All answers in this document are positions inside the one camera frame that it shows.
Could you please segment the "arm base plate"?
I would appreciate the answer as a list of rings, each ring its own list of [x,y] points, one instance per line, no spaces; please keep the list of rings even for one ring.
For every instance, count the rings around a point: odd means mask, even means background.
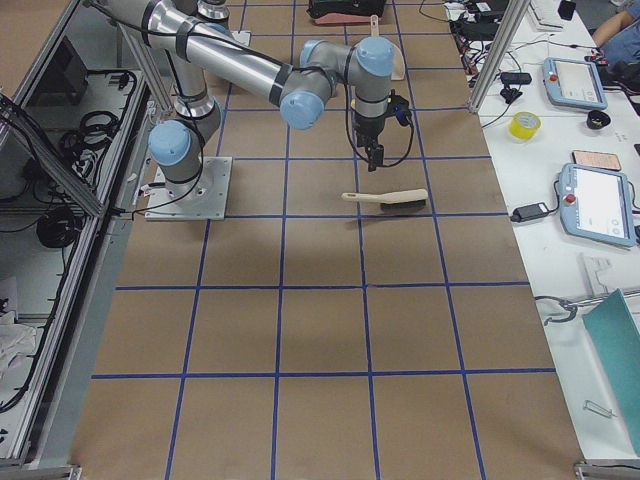
[[[148,189],[148,204],[143,212],[149,221],[223,220],[226,214],[233,159],[205,156],[200,176],[178,185],[165,179],[156,168],[155,183]]]

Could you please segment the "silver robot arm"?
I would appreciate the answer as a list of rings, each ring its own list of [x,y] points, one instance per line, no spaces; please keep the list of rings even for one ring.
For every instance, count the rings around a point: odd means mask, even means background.
[[[408,101],[392,87],[395,52],[384,38],[367,37],[354,47],[308,41],[299,64],[293,66],[243,45],[220,25],[172,1],[94,1],[91,5],[131,29],[148,47],[165,50],[268,100],[292,129],[310,129],[338,85],[351,89],[355,99],[346,114],[353,131],[347,138],[369,171],[386,165],[378,137],[387,119],[414,126]]]

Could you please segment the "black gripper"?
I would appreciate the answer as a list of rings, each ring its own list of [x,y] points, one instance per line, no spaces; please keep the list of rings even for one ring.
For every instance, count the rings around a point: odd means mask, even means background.
[[[410,125],[412,120],[409,101],[394,90],[382,100],[365,100],[356,95],[353,110],[356,146],[368,147],[368,171],[374,172],[384,166],[384,146],[378,144],[378,136],[384,130],[388,118],[395,118],[402,127]]]

